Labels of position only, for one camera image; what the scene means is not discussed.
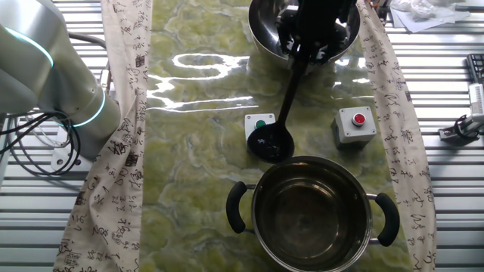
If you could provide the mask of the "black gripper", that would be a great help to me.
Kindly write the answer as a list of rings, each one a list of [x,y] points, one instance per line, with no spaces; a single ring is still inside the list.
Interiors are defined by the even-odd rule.
[[[296,16],[278,15],[276,19],[281,51],[295,57],[299,36],[303,43],[313,43],[313,63],[329,63],[341,57],[350,46],[346,21],[355,0],[299,0],[298,4]]]

